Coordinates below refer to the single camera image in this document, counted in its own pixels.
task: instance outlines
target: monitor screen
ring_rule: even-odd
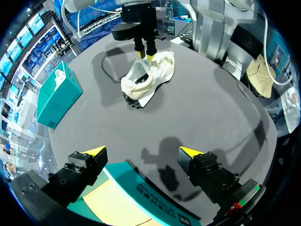
[[[13,59],[13,61],[16,61],[18,56],[21,54],[22,49],[17,43],[17,41],[14,39],[13,42],[8,47],[8,54]]]
[[[5,76],[7,76],[8,72],[12,66],[13,66],[13,63],[10,62],[8,56],[5,53],[0,60],[0,69],[5,74]]]
[[[37,13],[29,22],[28,25],[34,34],[37,34],[39,30],[44,26],[44,23]]]
[[[4,84],[5,78],[0,75],[0,89],[2,88],[3,84]]]
[[[17,35],[22,46],[25,48],[29,41],[32,39],[32,34],[30,34],[28,28],[25,26],[20,33]]]
[[[19,90],[14,85],[11,86],[10,91],[16,95],[19,93]]]

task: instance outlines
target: beige cloth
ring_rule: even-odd
[[[276,77],[276,73],[269,65],[269,71],[273,78]],[[270,78],[265,61],[262,55],[259,55],[257,62],[250,63],[246,70],[247,77],[256,91],[265,98],[272,96],[273,80]]]

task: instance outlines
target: green light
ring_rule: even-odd
[[[246,204],[245,200],[240,200],[238,203],[239,203],[241,206],[244,206],[244,205]]]

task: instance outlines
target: yellow paper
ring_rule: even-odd
[[[160,225],[144,214],[137,204],[110,180],[84,196],[83,199],[92,212],[108,225]]]

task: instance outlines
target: display screen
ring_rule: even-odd
[[[22,44],[22,46],[25,48],[29,41],[32,39],[32,34],[30,34],[28,28],[25,26],[17,35],[17,38]]]
[[[8,54],[13,59],[13,61],[16,61],[18,56],[22,53],[22,49],[17,43],[17,41],[14,39],[13,42],[8,47]]]
[[[8,72],[12,66],[13,66],[13,63],[10,62],[8,56],[5,53],[0,60],[0,69],[5,74],[5,76],[7,76]]]
[[[5,81],[5,78],[2,75],[0,75],[0,88],[2,88],[4,81]]]
[[[62,8],[63,0],[54,0],[53,4],[55,6],[55,14],[58,19],[61,17],[61,8]]]
[[[97,2],[96,4],[93,4],[92,7],[98,8],[98,9],[103,9],[103,10],[108,10],[108,11],[113,11],[114,9],[118,8],[118,6],[115,4],[115,1],[112,1],[112,0],[103,0],[101,2]],[[105,14],[105,13],[97,11],[90,7],[86,7],[80,11],[79,25],[83,26],[83,25],[87,24],[89,21],[93,20],[94,18],[96,18],[102,14]],[[70,24],[74,28],[77,28],[77,15],[78,15],[78,12],[70,13],[66,16],[67,20],[70,22]]]
[[[29,22],[28,25],[34,34],[37,34],[39,30],[44,26],[44,23],[37,13]]]
[[[16,95],[19,93],[19,90],[14,85],[11,86],[10,91]]]

